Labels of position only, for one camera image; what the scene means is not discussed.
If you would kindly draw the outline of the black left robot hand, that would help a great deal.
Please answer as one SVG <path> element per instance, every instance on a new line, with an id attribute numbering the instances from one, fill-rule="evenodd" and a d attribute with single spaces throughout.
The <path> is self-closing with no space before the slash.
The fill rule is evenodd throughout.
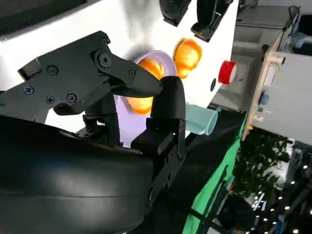
<path id="1" fill-rule="evenodd" d="M 164 21 L 177 27 L 190 3 L 189 0 L 160 0 Z M 197 22 L 191 27 L 194 36 L 209 42 L 232 3 L 232 0 L 197 0 Z"/>

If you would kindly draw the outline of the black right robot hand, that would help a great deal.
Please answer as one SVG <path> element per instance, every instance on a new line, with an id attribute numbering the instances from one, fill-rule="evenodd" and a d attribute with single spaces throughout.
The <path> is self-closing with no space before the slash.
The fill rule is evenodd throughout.
<path id="1" fill-rule="evenodd" d="M 0 94 L 0 231 L 121 234 L 185 159 L 179 77 L 114 55 L 98 31 L 19 70 Z"/>

